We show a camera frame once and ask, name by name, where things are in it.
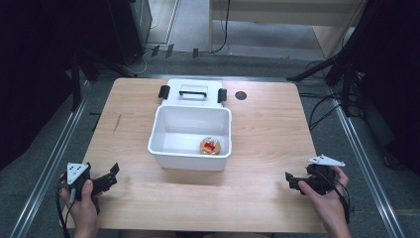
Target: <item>tripod leg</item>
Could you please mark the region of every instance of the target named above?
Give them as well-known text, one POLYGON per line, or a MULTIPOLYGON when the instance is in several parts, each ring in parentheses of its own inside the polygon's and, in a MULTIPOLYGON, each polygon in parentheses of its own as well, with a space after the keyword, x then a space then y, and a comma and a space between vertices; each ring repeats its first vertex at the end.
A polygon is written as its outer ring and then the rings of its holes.
POLYGON ((335 60, 337 60, 337 58, 338 58, 339 56, 340 56, 340 55, 339 55, 339 54, 337 54, 337 55, 335 55, 335 56, 333 56, 333 57, 331 57, 331 58, 329 58, 329 59, 327 59, 327 60, 325 60, 325 61, 323 61, 323 62, 319 63, 318 65, 316 65, 316 66, 314 66, 314 67, 312 67, 312 68, 309 68, 308 70, 306 70, 306 71, 304 71, 304 72, 302 72, 302 73, 300 73, 300 74, 297 74, 296 76, 287 77, 286 79, 287 79, 288 81, 300 81, 300 80, 303 80, 303 79, 305 79, 306 77, 308 77, 308 76, 310 76, 310 75, 314 74, 315 72, 320 71, 320 70, 322 70, 322 69, 326 68, 327 66, 329 66, 329 65, 333 64, 333 63, 334 63, 334 61, 335 61, 335 60))
POLYGON ((80 66, 81 71, 84 73, 88 80, 98 80, 99 71, 96 68, 93 60, 89 58, 83 51, 78 52, 77 62, 80 66))
POLYGON ((75 111, 81 101, 80 74, 77 63, 77 53, 74 53, 71 59, 71 79, 73 80, 73 106, 71 111, 75 111))
POLYGON ((344 72, 343 82, 343 94, 342 94, 342 110, 346 116, 350 116, 349 105, 350 105, 350 89, 352 87, 352 79, 354 71, 351 65, 349 65, 344 72))
POLYGON ((107 67, 111 68, 112 70, 120 73, 122 76, 131 77, 125 71, 123 71, 120 67, 116 66, 113 63, 108 62, 107 60, 105 60, 104 58, 100 57, 96 53, 94 53, 92 51, 88 51, 88 50, 85 50, 84 52, 86 53, 87 56, 93 58, 94 60, 97 60, 97 61, 103 63, 105 66, 107 66, 107 67))

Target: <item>wooden table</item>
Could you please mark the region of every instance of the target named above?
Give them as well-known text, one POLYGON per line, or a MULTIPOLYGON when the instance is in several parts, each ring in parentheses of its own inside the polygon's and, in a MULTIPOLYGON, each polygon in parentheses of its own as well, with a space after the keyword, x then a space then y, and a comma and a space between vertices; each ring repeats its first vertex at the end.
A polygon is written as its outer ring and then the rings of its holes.
POLYGON ((118 183, 103 195, 102 228, 325 232, 309 199, 284 177, 305 177, 306 159, 316 155, 294 84, 222 81, 233 151, 222 172, 202 172, 162 169, 148 152, 166 83, 120 78, 111 90, 84 159, 93 178, 120 166, 118 183), (247 99, 236 99, 237 91, 247 99))

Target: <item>food item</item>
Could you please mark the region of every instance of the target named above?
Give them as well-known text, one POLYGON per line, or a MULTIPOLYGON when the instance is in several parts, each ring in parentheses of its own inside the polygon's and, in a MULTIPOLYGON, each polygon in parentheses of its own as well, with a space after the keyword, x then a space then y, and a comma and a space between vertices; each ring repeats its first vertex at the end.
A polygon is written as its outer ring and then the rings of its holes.
POLYGON ((204 138, 200 143, 200 151, 204 155, 219 155, 220 142, 211 137, 204 138))

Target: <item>bin handle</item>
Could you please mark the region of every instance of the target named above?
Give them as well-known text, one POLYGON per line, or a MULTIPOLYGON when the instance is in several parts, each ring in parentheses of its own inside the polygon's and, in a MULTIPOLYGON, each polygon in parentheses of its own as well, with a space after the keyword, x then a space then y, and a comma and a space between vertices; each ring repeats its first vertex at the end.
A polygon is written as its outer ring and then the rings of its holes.
POLYGON ((206 92, 196 92, 196 91, 179 91, 179 95, 183 95, 183 94, 201 94, 204 97, 207 97, 207 93, 206 92))

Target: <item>person's right hand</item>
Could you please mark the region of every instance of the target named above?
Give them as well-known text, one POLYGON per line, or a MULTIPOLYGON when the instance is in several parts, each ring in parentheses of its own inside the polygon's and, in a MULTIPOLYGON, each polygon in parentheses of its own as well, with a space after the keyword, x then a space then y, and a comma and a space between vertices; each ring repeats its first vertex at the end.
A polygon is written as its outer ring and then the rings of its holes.
MULTIPOLYGON (((339 175, 339 182, 347 186, 349 178, 339 167, 334 167, 334 171, 339 175)), ((352 237, 347 226, 346 216, 339 196, 333 190, 325 195, 320 195, 312 189, 305 181, 300 181, 300 189, 311 199, 312 205, 319 217, 323 221, 324 227, 331 237, 347 238, 352 237)), ((344 195, 343 188, 337 185, 337 190, 344 195)))

